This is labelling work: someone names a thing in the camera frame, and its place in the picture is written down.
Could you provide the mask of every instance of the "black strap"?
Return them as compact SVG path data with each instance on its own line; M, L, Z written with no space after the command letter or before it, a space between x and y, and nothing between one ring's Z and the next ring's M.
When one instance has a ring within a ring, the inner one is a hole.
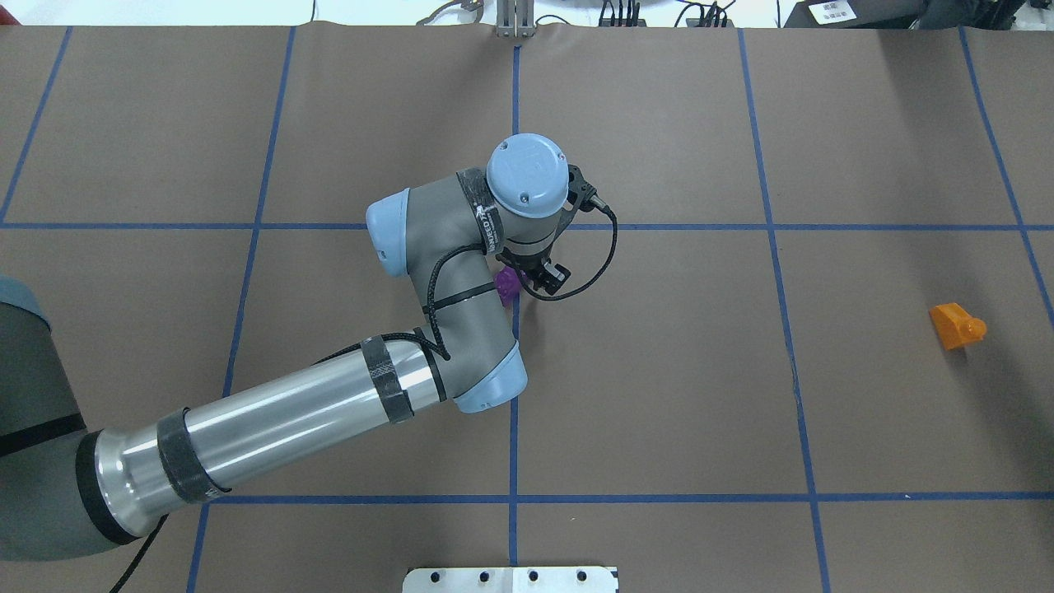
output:
M440 299L438 301L436 301L434 303L434 311L437 312L443 308L456 305L462 301L468 301L469 299L472 298L472 296L479 296L484 292L490 292L491 290L496 290L496 289L497 286L494 285L494 282L488 281L487 283L481 283L480 285L476 285L474 288L469 288L468 290L462 290L456 294L451 294L450 296L447 296L447 298ZM426 316L428 315L428 308L422 308L421 311L424 312Z
M106 501L102 498L99 488L99 477L95 473L95 442L99 440L98 431L85 435L77 446L77 457L74 460L74 472L77 474L77 490L80 492L80 502L84 506L87 518L103 537L117 546L132 543L138 537L124 531L117 519L110 513Z
M363 340L363 360L370 372L373 389L377 391L377 397L385 407L388 421L397 424L413 418L410 394L398 383L398 375L384 338L374 336Z
M496 252L505 240L505 226L502 225L502 217L497 213L497 200L487 184L486 173L475 166L464 169L457 172L457 180L461 181L465 199L468 200L475 216L475 223L480 226L484 254Z
M208 502L221 493L231 492L212 481L194 452L191 434L187 431L189 408L176 411L157 421L157 453L172 490L187 502Z
M425 339L425 333L421 331L419 328L413 329L413 335L422 340ZM429 349L422 349L421 352L425 353L425 360L428 361L428 369L432 372L432 381L435 382L435 391L440 394L440 401L447 401L447 389L443 387L443 378L440 377L440 368L435 364L435 355Z
M62 418L55 418L47 422L41 422L36 427L30 427L21 431L15 431L0 437L0 457L18 453L23 449L30 449L52 439L64 437L70 433L83 431L85 428L84 419L78 413Z

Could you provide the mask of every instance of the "round blue cap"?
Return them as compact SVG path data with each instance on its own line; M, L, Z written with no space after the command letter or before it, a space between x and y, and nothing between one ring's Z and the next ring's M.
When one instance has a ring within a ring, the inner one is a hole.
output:
M554 214L567 199L567 157L549 138L516 134L497 144L487 183L507 210L527 218Z
M40 305L37 303L37 299L33 295L33 291L30 290L30 286L3 274L0 274L0 303L25 310L43 320L51 328L51 324L47 323L47 318L44 317L44 313L40 311Z

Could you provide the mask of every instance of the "light blue cap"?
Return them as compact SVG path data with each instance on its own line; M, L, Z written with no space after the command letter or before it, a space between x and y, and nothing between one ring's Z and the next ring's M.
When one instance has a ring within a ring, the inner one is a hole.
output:
M527 218L554 214L567 199L567 157L539 134L516 134L497 144L487 183L507 210Z
M394 195L374 201L366 209L366 228L370 231L373 249L388 275L406 275L406 204L410 199L407 187Z
M3 274L0 274L0 303L25 310L40 318L47 324L48 329L52 327L52 324L47 323L47 318L44 317L44 313L40 310L36 296L33 295L30 286Z
M527 370L520 356L520 341L516 341L502 362L471 390L454 398L454 403L465 414L475 414L502 406L526 389Z

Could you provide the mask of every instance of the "white bracket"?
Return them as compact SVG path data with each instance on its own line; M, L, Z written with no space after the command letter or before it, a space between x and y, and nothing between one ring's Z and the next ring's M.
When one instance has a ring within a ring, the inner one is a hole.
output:
M403 593L619 593L614 567L416 569Z
M499 37L534 37L534 0L497 0Z

